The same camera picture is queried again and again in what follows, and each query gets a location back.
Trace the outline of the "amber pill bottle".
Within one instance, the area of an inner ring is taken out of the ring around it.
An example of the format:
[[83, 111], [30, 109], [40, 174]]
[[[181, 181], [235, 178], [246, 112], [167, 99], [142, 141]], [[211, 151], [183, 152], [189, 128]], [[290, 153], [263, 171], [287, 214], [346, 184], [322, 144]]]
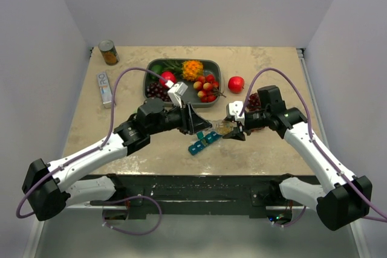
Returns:
[[216, 132], [218, 135], [227, 135], [233, 131], [235, 124], [232, 121], [227, 120], [214, 120], [210, 122], [212, 127], [211, 130]]

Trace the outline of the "teal weekly pill organizer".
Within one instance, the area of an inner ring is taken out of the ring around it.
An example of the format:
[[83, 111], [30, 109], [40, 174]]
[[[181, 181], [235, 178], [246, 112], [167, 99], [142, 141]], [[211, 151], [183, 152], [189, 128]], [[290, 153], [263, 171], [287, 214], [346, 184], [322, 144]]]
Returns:
[[198, 140], [188, 147], [188, 152], [194, 156], [219, 140], [221, 137], [222, 135], [216, 133], [215, 131], [211, 131], [209, 133], [199, 132], [197, 133]]

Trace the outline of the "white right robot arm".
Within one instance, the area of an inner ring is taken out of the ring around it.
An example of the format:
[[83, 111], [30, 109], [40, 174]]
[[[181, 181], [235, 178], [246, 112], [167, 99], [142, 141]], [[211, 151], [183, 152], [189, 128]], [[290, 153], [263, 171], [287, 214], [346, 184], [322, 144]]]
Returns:
[[275, 131], [303, 158], [315, 174], [318, 185], [285, 174], [270, 185], [272, 203], [284, 205], [292, 200], [314, 210], [329, 230], [335, 231], [369, 213], [372, 183], [366, 176], [358, 177], [327, 149], [308, 127], [308, 120], [298, 108], [287, 108], [277, 86], [258, 89], [261, 108], [249, 112], [242, 101], [226, 106], [226, 120], [233, 130], [226, 139], [244, 141], [252, 130], [268, 127]]

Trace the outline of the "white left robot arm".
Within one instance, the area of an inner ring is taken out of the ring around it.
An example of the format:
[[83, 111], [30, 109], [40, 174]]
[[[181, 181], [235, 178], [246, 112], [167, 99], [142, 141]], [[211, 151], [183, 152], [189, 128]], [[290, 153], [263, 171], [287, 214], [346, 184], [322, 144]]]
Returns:
[[211, 128], [190, 103], [165, 109], [159, 98], [149, 98], [125, 122], [110, 128], [106, 137], [93, 145], [49, 163], [37, 159], [30, 163], [22, 191], [32, 215], [46, 221], [58, 215], [70, 200], [69, 188], [94, 170], [139, 151], [151, 141], [151, 135], [179, 130], [195, 135]]

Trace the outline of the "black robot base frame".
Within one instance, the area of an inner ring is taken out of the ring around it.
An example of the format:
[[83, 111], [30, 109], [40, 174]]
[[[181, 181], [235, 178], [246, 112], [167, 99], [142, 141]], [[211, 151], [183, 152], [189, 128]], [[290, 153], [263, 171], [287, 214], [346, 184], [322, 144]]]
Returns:
[[265, 218], [271, 207], [286, 207], [278, 175], [116, 175], [118, 189], [105, 205], [129, 207], [130, 219], [149, 214], [227, 215]]

